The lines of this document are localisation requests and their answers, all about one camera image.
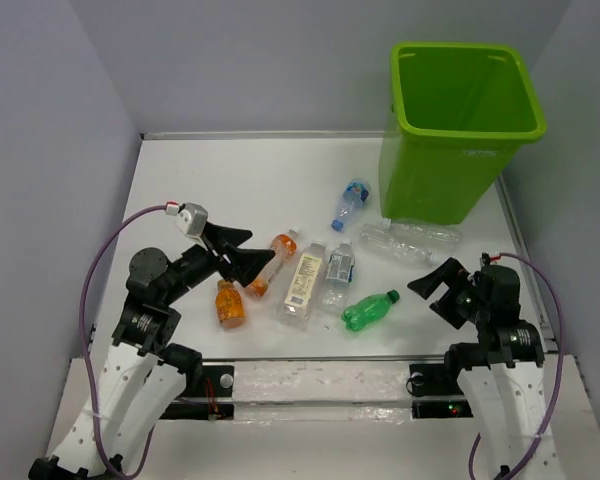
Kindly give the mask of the green plastic bottle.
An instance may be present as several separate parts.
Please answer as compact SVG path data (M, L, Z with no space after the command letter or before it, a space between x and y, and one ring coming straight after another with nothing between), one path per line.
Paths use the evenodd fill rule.
M359 332L387 316L391 308L400 300L397 290L373 294L348 306L341 314L345 328Z

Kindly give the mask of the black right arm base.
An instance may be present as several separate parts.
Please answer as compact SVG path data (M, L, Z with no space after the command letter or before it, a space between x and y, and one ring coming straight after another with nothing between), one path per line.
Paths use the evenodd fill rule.
M414 420L472 418L471 407L443 363L412 363L405 382Z

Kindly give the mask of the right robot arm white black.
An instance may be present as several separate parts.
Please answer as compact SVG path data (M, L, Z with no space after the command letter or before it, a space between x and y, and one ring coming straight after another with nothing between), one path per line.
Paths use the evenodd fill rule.
M474 446L484 450L490 476L564 478L550 427L557 399L545 395L543 342L521 317L518 273L488 254L475 273L449 258L407 287L428 299L441 285L447 290L431 310L456 329L474 325L477 340L449 347L440 379L464 394L478 426Z

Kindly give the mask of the small clear bottle blue label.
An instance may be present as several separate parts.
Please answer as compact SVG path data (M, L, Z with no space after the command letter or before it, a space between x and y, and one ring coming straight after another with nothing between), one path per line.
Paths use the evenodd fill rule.
M355 268L355 254L350 241L337 246L330 254L324 279L320 307L340 316L347 306Z

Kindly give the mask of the clear bottle beige label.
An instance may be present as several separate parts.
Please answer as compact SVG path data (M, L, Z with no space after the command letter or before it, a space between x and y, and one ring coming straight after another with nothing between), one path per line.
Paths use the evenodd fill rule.
M314 240L300 254L293 275L278 303L278 319L285 325L305 330L316 305L326 267L324 240Z

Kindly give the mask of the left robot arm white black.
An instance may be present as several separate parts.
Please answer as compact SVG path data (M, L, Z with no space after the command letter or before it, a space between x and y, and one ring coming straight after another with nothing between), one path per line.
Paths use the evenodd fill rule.
M249 285L273 258L270 249L244 249L249 230L205 225L198 244L171 261L154 247L129 262L127 297L107 351L97 390L70 431L31 479L113 479L145 456L153 427L180 395L195 392L201 354L172 342L181 319L172 305L214 273Z

